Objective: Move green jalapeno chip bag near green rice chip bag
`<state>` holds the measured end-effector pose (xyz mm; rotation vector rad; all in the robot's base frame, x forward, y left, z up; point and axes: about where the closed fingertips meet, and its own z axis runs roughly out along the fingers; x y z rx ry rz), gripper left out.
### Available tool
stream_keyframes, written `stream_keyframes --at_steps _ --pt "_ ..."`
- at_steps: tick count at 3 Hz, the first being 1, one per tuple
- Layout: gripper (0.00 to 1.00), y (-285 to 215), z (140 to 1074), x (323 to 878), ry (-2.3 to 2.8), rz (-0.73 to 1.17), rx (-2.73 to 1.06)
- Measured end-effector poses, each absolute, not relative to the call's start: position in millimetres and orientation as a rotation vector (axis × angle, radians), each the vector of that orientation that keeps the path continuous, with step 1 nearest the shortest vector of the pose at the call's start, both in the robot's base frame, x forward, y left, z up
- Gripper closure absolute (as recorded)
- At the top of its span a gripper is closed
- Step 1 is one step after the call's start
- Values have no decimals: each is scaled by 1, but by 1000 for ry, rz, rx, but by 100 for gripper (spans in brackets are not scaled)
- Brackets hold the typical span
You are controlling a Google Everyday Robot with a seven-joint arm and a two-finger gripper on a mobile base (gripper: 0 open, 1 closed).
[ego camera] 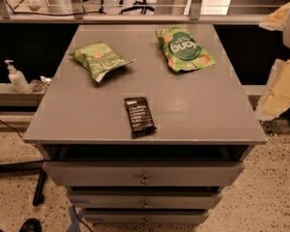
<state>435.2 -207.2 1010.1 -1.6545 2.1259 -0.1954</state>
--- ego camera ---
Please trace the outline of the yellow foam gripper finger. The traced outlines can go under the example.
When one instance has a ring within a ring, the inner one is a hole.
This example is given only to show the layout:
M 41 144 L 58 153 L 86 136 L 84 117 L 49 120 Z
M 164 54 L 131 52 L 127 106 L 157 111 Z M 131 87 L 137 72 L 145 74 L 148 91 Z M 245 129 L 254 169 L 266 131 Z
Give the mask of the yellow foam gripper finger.
M 259 26 L 270 31 L 282 31 L 289 10 L 290 2 L 264 17 L 260 21 Z
M 254 114 L 260 121 L 271 121 L 289 108 L 290 59 L 276 59 L 270 71 L 266 91 L 258 101 Z

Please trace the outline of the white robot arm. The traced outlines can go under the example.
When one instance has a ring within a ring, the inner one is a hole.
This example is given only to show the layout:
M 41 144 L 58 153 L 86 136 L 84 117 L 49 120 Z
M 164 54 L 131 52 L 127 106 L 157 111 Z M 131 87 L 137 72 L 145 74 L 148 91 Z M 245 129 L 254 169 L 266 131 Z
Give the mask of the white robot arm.
M 259 26 L 270 31 L 281 31 L 283 44 L 290 48 L 290 2 L 263 18 Z M 266 91 L 255 108 L 255 116 L 260 121 L 271 121 L 289 108 L 290 59 L 276 59 L 269 74 Z

